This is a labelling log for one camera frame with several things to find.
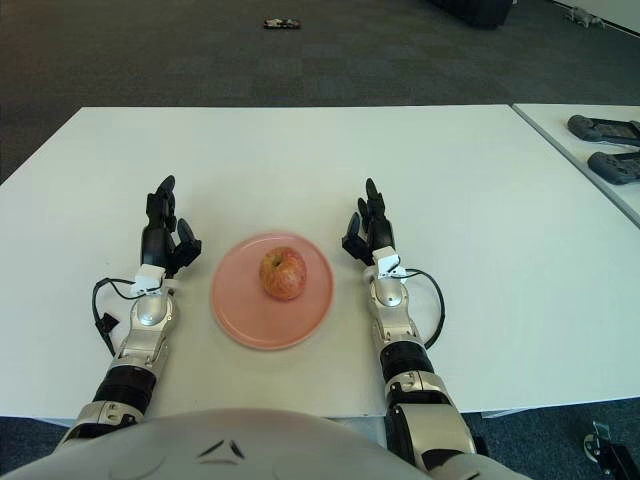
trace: white table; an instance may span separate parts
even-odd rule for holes
[[[72,418],[91,400],[109,364],[91,288],[134,274],[146,194],[169,173],[203,253],[177,277],[149,416],[384,413],[363,265],[340,247],[368,176],[403,263],[444,290],[430,357],[462,411],[640,395],[640,230],[509,107],[85,108],[0,187],[0,414]],[[221,331],[209,288],[229,248],[273,228],[325,252],[335,295],[308,340],[262,352]],[[410,284],[427,335],[436,298]],[[101,303],[122,338],[130,305]]]
[[[640,227],[640,183],[612,185],[594,173],[587,164],[589,157],[598,151],[629,153],[638,148],[585,142],[567,128],[567,121],[573,115],[622,121],[640,120],[640,106],[517,104],[514,109]]]

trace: floor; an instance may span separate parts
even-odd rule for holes
[[[302,30],[261,28],[280,15]],[[82,106],[640,104],[640,39],[563,15],[520,0],[478,30],[426,0],[4,0],[0,182]],[[640,461],[638,399],[465,418],[536,479],[602,478],[581,446],[594,419]],[[0,418],[0,474],[63,431]]]

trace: plate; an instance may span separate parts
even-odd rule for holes
[[[265,254],[276,247],[297,250],[307,265],[307,284],[293,300],[276,300],[264,291],[258,271]],[[234,340],[263,350],[286,348],[309,337],[331,305],[333,276],[322,252],[307,239],[273,232],[233,247],[213,277],[213,316]]]

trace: apple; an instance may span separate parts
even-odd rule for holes
[[[294,299],[307,283],[307,266],[293,248],[274,248],[260,263],[260,283],[269,295],[278,300]]]

